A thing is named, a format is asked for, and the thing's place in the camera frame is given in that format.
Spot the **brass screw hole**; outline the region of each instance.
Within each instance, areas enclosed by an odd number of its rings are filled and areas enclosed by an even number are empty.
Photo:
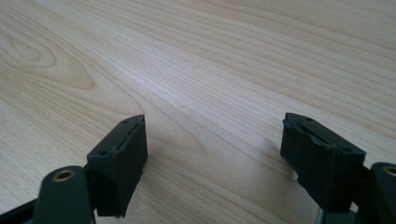
[[[384,167],[384,170],[389,175],[396,176],[396,166],[386,166],[386,167]]]
[[[52,177],[52,181],[53,182],[62,182],[62,181],[70,179],[75,174],[76,173],[73,170],[63,170],[63,171],[60,171],[58,174],[54,175]]]

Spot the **wood grain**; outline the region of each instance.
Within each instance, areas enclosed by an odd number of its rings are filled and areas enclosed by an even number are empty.
[[[145,173],[98,223],[314,223],[288,111],[396,161],[394,1],[0,1],[0,22],[0,213],[137,114]]]

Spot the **black plastic part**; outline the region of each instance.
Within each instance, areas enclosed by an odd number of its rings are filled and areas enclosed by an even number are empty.
[[[346,213],[365,152],[315,120],[287,113],[281,156],[298,182],[327,213]]]
[[[43,179],[35,204],[33,222],[35,224],[95,222],[82,167],[60,168]]]
[[[396,165],[375,163],[364,189],[358,195],[358,223],[396,223]]]
[[[124,217],[148,159],[145,117],[120,122],[88,155],[92,207],[100,217]]]
[[[1,224],[25,223],[32,219],[35,211],[35,199],[16,207],[0,216]]]

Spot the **wooden table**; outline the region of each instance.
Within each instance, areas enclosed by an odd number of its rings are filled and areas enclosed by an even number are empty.
[[[0,212],[145,114],[125,219],[314,223],[280,157],[285,112],[396,162],[394,1],[0,3]]]

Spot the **screw hole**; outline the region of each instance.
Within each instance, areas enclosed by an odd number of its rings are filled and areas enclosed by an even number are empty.
[[[396,176],[396,167],[395,166],[387,166],[384,167],[385,172],[387,172],[389,175]]]
[[[52,181],[53,182],[62,182],[62,181],[70,179],[75,174],[76,173],[73,170],[63,170],[63,171],[60,171],[58,174],[54,175],[52,177]]]
[[[352,151],[353,151],[353,149],[350,148],[350,147],[343,147],[342,149],[343,149],[343,151],[345,151],[345,152],[352,152]]]
[[[100,151],[99,152],[99,155],[101,155],[101,156],[105,156],[105,155],[107,155],[108,154],[108,151],[107,150],[103,150],[103,151]]]

